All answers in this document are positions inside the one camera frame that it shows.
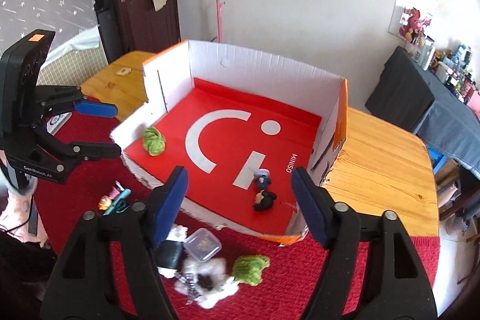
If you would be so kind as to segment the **pink yellow doll figure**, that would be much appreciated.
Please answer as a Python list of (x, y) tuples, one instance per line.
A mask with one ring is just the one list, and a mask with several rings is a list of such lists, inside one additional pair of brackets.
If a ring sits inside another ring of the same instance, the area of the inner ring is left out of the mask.
[(109, 210), (113, 206), (116, 199), (123, 192), (123, 190), (124, 188), (121, 186), (121, 184), (116, 181), (114, 186), (112, 187), (112, 190), (107, 195), (101, 197), (100, 201), (97, 204), (98, 209), (101, 211)]

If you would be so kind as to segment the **teal plastic clip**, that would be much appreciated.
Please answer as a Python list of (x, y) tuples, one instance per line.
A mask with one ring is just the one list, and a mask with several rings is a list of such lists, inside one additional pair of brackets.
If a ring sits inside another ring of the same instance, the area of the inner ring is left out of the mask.
[(112, 199), (112, 203), (109, 205), (109, 207), (106, 208), (103, 214), (109, 215), (109, 214), (125, 212), (129, 207), (127, 199), (130, 196), (130, 194), (131, 194), (131, 190), (128, 188), (121, 190), (119, 194)]

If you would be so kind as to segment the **green scrunchie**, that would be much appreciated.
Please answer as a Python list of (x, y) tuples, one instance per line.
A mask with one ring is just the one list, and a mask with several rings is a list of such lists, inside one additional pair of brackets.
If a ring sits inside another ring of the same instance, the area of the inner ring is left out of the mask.
[(269, 266), (270, 259), (263, 255), (241, 256), (233, 263), (232, 275), (237, 282), (255, 287), (262, 283), (262, 273)]
[(166, 149), (166, 139), (156, 127), (148, 127), (142, 135), (142, 146), (151, 156), (159, 156)]

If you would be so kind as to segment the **black white cloth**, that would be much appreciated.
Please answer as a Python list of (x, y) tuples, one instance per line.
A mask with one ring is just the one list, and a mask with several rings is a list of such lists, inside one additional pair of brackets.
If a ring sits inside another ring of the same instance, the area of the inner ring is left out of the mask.
[(167, 239), (154, 250), (154, 262), (159, 274), (166, 279), (175, 277), (182, 260), (183, 243), (187, 238), (188, 228), (174, 224)]

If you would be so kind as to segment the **white fluffy star plush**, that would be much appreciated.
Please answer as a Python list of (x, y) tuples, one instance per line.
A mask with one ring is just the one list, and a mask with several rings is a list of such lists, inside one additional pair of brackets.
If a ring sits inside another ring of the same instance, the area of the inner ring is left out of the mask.
[(187, 257), (182, 270), (176, 273), (176, 292), (187, 296), (187, 303), (196, 303), (210, 310), (225, 298), (239, 291), (239, 282), (228, 275), (227, 262), (222, 257), (214, 257), (206, 262)]

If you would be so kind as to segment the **clear small plastic box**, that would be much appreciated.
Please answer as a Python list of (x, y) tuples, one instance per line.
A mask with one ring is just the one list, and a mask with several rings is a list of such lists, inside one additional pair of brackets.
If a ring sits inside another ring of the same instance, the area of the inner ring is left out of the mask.
[(213, 233), (199, 228), (185, 239), (183, 247), (197, 262), (207, 262), (221, 251), (222, 244)]

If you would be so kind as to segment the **blue black figurine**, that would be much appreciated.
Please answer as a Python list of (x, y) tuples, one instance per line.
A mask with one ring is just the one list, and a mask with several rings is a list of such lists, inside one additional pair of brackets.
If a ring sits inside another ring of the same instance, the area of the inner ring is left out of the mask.
[(270, 172), (267, 169), (259, 169), (254, 173), (254, 183), (258, 193), (256, 194), (253, 209), (261, 212), (272, 209), (277, 194), (268, 190), (269, 185), (272, 184)]

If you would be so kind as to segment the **white phone device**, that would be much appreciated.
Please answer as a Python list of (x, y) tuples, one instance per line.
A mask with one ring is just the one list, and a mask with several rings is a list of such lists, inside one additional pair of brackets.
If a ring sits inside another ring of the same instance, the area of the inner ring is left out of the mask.
[(64, 124), (66, 124), (67, 121), (72, 117), (71, 113), (64, 113), (61, 115), (55, 115), (51, 117), (50, 119), (47, 120), (46, 122), (46, 129), (49, 134), (52, 134), (53, 136), (58, 132), (59, 129), (61, 129)]

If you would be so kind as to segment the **red knitted table mat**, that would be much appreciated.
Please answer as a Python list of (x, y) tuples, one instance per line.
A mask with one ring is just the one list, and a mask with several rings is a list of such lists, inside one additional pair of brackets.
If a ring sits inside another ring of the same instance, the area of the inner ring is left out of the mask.
[[(350, 110), (346, 144), (328, 176), (335, 198), (346, 195), (362, 212), (395, 210), (403, 220), (430, 280), (439, 261), (439, 223), (434, 175), (425, 144), (413, 134)], [(120, 183), (131, 190), (132, 201), (142, 201), (150, 188), (141, 183), (120, 159), (85, 163), (66, 184), (42, 180), (34, 201), (49, 241), (60, 253), (79, 218), (94, 210), (100, 198)], [(188, 304), (164, 285), (181, 319), (298, 319), (317, 283), (327, 253), (311, 236), (281, 247), (228, 228), (216, 232), (220, 256), (228, 266), (241, 256), (262, 255), (270, 260), (257, 286), (241, 284), (233, 295), (210, 310)]]

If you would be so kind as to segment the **dark wooden door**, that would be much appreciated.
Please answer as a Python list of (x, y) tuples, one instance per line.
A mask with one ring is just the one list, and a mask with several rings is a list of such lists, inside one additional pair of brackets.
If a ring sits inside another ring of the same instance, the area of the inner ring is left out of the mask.
[(108, 62), (131, 51), (158, 53), (181, 40), (177, 0), (94, 0)]

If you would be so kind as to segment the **orange cardboard box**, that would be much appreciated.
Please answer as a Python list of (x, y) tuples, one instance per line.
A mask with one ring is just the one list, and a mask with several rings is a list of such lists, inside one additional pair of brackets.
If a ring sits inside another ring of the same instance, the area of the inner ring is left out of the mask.
[[(283, 245), (307, 224), (290, 187), (303, 167), (320, 184), (347, 137), (347, 81), (290, 58), (186, 40), (142, 65), (147, 101), (112, 131), (128, 169), (162, 184), (188, 172), (182, 210), (204, 223)], [(166, 149), (151, 156), (143, 132), (156, 127)], [(272, 209), (255, 211), (254, 173), (270, 172)]]

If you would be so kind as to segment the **side table blue cloth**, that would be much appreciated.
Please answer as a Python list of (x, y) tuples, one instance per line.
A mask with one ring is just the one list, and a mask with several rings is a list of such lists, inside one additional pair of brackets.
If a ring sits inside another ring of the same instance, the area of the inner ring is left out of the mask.
[(430, 71), (398, 46), (384, 64), (365, 108), (411, 132), (479, 176), (479, 119)]

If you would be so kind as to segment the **pink plush toy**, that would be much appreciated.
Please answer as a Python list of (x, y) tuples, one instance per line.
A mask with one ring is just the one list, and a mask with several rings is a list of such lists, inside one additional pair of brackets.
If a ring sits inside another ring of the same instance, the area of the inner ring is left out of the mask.
[(406, 42), (413, 43), (431, 25), (431, 20), (430, 13), (422, 15), (421, 11), (415, 7), (404, 8), (400, 19), (399, 35)]

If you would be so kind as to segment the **pink stick by wall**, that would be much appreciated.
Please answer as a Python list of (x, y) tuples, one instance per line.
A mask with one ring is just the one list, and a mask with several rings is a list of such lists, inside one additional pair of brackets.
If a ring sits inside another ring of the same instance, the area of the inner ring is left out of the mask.
[(216, 27), (217, 27), (216, 38), (218, 43), (222, 43), (224, 41), (223, 7), (224, 7), (224, 2), (222, 0), (216, 0)]

